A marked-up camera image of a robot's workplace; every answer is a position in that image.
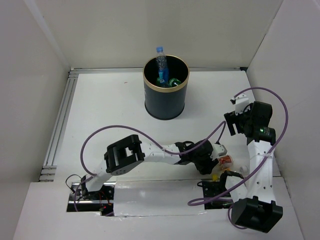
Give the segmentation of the small bottle with red cap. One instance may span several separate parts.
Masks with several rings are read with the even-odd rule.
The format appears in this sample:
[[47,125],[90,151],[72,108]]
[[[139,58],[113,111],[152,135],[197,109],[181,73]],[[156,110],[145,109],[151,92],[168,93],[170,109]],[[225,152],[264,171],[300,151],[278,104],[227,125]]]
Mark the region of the small bottle with red cap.
[[234,161],[230,155],[221,156],[217,160],[218,160],[220,166],[223,168],[229,168],[234,163]]

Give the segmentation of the green plastic soda bottle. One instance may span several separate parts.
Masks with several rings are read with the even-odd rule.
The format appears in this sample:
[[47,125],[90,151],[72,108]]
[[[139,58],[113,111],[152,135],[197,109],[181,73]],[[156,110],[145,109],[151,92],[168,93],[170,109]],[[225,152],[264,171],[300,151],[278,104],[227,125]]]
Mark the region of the green plastic soda bottle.
[[169,87],[173,88],[173,87],[177,87],[181,84],[181,81],[178,80],[177,78],[171,78],[169,81],[168,81],[168,85]]

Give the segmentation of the clear bottle with blue cap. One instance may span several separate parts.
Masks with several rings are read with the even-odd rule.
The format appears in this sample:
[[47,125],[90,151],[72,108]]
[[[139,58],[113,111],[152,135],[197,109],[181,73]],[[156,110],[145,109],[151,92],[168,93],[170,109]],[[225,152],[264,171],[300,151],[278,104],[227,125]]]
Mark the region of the clear bottle with blue cap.
[[164,84],[169,81],[169,68],[167,64],[167,57],[164,53],[164,49],[162,46],[158,46],[156,48],[156,53],[156,62],[158,66],[159,79],[160,82]]

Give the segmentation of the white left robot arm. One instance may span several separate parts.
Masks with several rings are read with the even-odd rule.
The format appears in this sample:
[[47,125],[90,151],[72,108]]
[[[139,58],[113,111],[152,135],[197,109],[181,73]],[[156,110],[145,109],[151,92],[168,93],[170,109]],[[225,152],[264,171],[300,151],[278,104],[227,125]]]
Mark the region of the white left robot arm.
[[143,143],[138,135],[132,134],[107,147],[92,179],[81,179],[80,192],[85,200],[92,200],[111,177],[127,174],[143,162],[182,166],[192,163],[200,174],[208,175],[218,164],[218,158],[225,154],[226,148],[223,145],[218,142],[212,144],[208,140],[187,154],[169,154],[153,143]]

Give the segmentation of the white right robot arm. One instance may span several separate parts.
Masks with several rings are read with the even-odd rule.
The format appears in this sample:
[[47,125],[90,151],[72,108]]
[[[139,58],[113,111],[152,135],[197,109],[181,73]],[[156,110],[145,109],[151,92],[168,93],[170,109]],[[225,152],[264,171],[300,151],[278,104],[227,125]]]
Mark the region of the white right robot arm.
[[243,134],[249,151],[249,175],[246,182],[240,173],[225,171],[218,190],[231,196],[233,204],[228,209],[230,222],[239,229],[268,233],[283,216],[283,208],[276,203],[273,190],[272,147],[276,131],[269,127],[273,114],[268,103],[248,99],[235,100],[233,112],[224,115],[230,134]]

